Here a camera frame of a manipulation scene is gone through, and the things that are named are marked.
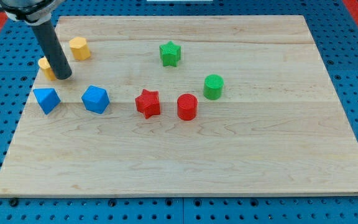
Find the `robot arm end white-black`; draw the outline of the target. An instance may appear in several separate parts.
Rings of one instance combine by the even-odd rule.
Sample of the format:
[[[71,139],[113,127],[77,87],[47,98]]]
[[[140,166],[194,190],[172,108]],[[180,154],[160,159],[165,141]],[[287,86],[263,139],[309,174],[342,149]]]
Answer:
[[[52,11],[65,0],[0,0],[8,18],[38,26],[51,19]]]

